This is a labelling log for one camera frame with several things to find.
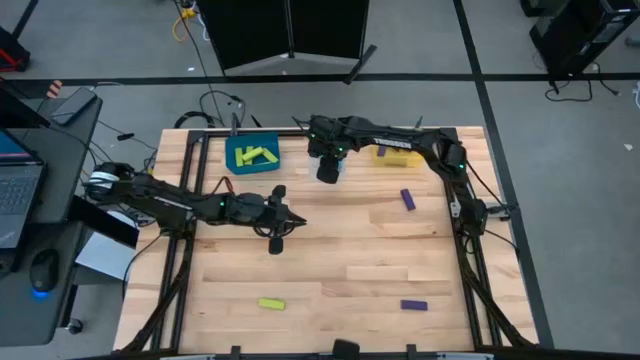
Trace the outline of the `black aluminium table frame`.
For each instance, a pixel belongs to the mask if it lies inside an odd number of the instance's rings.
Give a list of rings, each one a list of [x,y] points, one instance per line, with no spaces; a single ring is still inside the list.
[[[469,350],[460,255],[483,260],[495,302],[525,339],[539,341],[509,222],[490,220],[473,247],[455,238],[450,193],[427,165],[375,166],[365,148],[328,185],[310,175],[296,129],[282,129],[279,146],[277,170],[233,176],[233,187],[267,195],[284,185],[286,203],[307,224],[279,255],[249,228],[198,226],[181,353],[327,353],[336,339],[365,352]],[[284,300],[286,309],[261,308],[261,297]],[[402,299],[426,301],[428,310],[403,310]]]

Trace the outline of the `open laptop computer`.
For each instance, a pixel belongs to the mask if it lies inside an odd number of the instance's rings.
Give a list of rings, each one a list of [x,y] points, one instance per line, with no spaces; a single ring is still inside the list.
[[[19,246],[45,169],[42,159],[0,128],[0,250]]]

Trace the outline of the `black folding partition screen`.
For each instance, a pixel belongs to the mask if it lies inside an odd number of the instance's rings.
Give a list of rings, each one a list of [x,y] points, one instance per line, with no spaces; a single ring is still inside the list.
[[[351,70],[377,51],[365,43],[370,0],[195,0],[223,72],[301,60]]]

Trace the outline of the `black computer mouse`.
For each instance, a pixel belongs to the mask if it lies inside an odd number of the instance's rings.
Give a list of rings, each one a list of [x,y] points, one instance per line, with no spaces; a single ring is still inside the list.
[[[29,282],[32,295],[44,299],[56,288],[59,280],[60,255],[53,248],[37,253],[30,265]]]

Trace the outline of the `black side desk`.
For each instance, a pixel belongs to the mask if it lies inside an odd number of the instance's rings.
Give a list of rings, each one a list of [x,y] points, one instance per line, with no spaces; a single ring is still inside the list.
[[[102,101],[93,98],[70,124],[61,126],[53,118],[65,106],[65,100],[24,103],[0,90],[0,128],[46,165],[19,246],[0,250],[0,348],[47,344],[70,319],[74,262],[89,232],[82,212],[90,205],[77,196],[76,188]],[[60,255],[58,284],[48,297],[36,299],[30,265],[37,253],[49,248]]]

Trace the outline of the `blue plastic bin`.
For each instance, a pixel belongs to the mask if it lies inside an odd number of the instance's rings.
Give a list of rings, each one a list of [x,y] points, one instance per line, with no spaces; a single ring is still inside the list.
[[[258,157],[254,158],[255,165],[253,166],[236,166],[236,148],[241,148],[244,154],[247,152],[247,150],[257,147],[269,149],[276,157],[279,158],[279,161],[277,163],[270,163],[261,154]],[[229,137],[225,140],[225,156],[227,169],[235,175],[248,175],[277,170],[280,167],[281,163],[278,135],[275,132],[266,132]]]

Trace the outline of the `black equipment cart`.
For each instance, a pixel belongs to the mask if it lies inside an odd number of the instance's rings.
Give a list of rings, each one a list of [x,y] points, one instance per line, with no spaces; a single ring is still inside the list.
[[[550,75],[576,75],[638,18],[640,0],[554,0],[529,35]]]

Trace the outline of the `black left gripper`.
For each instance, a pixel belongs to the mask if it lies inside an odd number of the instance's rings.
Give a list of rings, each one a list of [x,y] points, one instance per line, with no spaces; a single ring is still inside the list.
[[[290,209],[284,210],[282,198],[264,198],[255,193],[242,193],[227,201],[227,217],[235,225],[251,227],[255,233],[283,233],[305,226],[306,220]]]

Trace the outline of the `black red case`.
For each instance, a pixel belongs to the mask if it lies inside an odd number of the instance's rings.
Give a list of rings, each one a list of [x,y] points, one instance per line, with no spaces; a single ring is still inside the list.
[[[30,63],[30,52],[0,26],[0,72],[24,72]]]

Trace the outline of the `black rounded object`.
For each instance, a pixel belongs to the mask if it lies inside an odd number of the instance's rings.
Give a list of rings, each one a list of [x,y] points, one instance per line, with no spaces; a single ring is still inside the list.
[[[360,360],[360,345],[344,339],[336,339],[332,356],[337,360]]]

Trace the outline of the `yellow translucent plastic bin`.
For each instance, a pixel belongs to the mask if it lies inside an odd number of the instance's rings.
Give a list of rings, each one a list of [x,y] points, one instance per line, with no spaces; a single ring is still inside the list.
[[[385,156],[378,157],[377,151],[380,146],[375,145],[372,150],[375,166],[417,168],[426,164],[424,158],[417,152],[387,146],[385,146]]]

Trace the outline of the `white flat box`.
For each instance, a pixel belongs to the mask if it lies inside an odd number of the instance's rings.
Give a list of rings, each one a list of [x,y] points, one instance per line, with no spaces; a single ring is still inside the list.
[[[94,232],[75,259],[75,263],[119,280],[128,279],[128,267],[135,249]]]

